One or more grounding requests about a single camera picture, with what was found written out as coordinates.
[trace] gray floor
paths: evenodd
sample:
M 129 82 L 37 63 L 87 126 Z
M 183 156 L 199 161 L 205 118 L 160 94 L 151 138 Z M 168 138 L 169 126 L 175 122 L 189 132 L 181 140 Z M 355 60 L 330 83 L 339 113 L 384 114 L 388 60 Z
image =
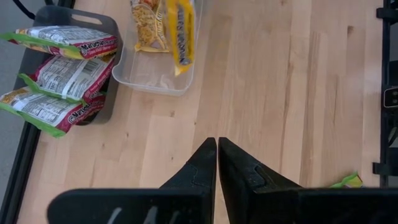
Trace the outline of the gray floor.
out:
M 21 2 L 34 13 L 44 6 L 44 0 L 21 0 Z M 11 0 L 2 1 L 1 6 L 0 33 L 32 25 L 32 20 L 26 17 Z M 11 91 L 14 87 L 23 53 L 23 47 L 0 40 L 0 95 Z M 6 190 L 23 124 L 20 117 L 0 111 L 0 203 Z

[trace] ramen noodle packet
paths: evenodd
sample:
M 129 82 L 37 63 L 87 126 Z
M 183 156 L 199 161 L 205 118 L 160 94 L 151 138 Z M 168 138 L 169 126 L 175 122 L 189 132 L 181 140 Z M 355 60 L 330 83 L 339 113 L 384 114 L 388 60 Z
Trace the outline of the ramen noodle packet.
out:
M 195 54 L 194 3 L 193 0 L 166 0 L 175 76 L 187 72 L 193 65 Z
M 0 38 L 27 48 L 74 59 L 91 59 L 114 53 L 118 38 L 77 26 L 43 26 L 18 29 Z
M 135 50 L 169 52 L 162 0 L 131 0 L 130 3 L 138 34 Z
M 29 87 L 0 96 L 0 109 L 23 117 L 40 130 L 59 138 L 70 128 L 103 108 L 104 95 L 97 95 L 91 103 L 70 103 L 63 99 L 34 93 Z
M 50 57 L 34 74 L 19 74 L 33 92 L 71 103 L 90 103 L 109 78 L 114 54 L 91 60 Z
M 334 184 L 332 188 L 359 188 L 365 187 L 363 181 L 359 177 L 357 172 L 345 177 L 340 183 Z

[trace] wooden tabletop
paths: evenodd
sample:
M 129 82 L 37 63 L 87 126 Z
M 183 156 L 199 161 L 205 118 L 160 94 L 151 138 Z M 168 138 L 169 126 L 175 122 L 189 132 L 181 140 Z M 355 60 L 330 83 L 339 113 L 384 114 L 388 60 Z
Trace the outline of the wooden tabletop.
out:
M 120 85 L 113 117 L 46 134 L 19 223 L 45 223 L 69 189 L 159 187 L 208 136 L 226 136 L 304 187 L 358 170 L 378 186 L 382 0 L 206 0 L 194 81 L 181 97 Z M 77 0 L 124 34 L 128 0 Z M 228 223 L 217 183 L 215 223 Z

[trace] gray plastic tray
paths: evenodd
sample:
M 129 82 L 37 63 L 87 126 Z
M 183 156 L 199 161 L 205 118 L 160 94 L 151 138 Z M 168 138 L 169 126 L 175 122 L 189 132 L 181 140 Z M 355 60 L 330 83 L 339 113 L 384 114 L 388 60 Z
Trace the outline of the gray plastic tray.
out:
M 73 15 L 79 17 L 87 17 L 96 19 L 99 24 L 90 22 L 80 21 L 72 18 Z M 120 38 L 119 29 L 117 23 L 108 16 L 103 16 L 95 13 L 79 11 L 75 9 L 69 9 L 59 6 L 45 6 L 38 11 L 36 14 L 33 26 L 80 26 L 90 29 L 96 29 L 105 33 L 114 35 L 119 39 L 118 52 L 116 54 L 115 65 L 120 61 L 121 49 L 123 47 L 122 39 Z M 19 72 L 23 73 L 34 73 L 37 68 L 44 63 L 44 61 L 51 55 L 38 52 L 36 50 L 26 49 L 24 58 L 22 59 L 21 67 Z M 25 83 L 18 79 L 15 88 L 21 88 L 25 86 Z M 116 92 L 118 90 L 118 82 L 111 76 L 109 81 L 104 84 L 101 91 L 106 92 L 106 101 L 104 108 L 98 113 L 94 114 L 78 125 L 87 125 L 91 122 L 94 123 L 105 123 L 112 117 L 114 101 L 116 98 Z

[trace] plastic tray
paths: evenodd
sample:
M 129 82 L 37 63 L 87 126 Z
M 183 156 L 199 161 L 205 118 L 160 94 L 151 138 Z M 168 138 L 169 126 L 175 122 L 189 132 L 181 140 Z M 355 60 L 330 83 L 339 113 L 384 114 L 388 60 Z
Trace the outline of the plastic tray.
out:
M 195 0 L 195 49 L 200 31 L 203 1 Z M 130 15 L 130 23 L 126 28 L 124 46 L 119 64 L 113 68 L 113 77 L 130 88 L 151 93 L 172 96 L 183 95 L 193 80 L 194 66 L 189 71 L 175 77 L 174 60 L 171 53 L 136 52 L 137 29 Z
M 89 19 L 85 19 L 85 21 L 77 20 L 74 18 L 74 15 L 79 16 L 82 19 L 84 19 L 84 17 Z M 95 24 L 87 22 L 90 19 L 98 23 Z M 108 16 L 69 9 L 65 7 L 45 6 L 41 8 L 36 14 L 33 26 L 80 26 L 112 34 L 119 39 L 118 52 L 116 54 L 115 63 L 118 63 L 120 60 L 123 42 L 120 38 L 118 25 L 112 18 Z M 42 65 L 50 56 L 50 54 L 26 49 L 19 72 L 28 74 L 35 73 L 37 68 Z M 25 86 L 25 83 L 20 78 L 18 78 L 15 88 L 21 88 L 23 86 Z M 109 121 L 109 119 L 112 117 L 117 90 L 118 83 L 112 77 L 110 77 L 101 89 L 101 91 L 106 92 L 106 101 L 104 108 L 100 112 L 89 116 L 84 121 L 79 122 L 78 125 L 87 125 L 91 122 L 106 123 L 107 121 Z

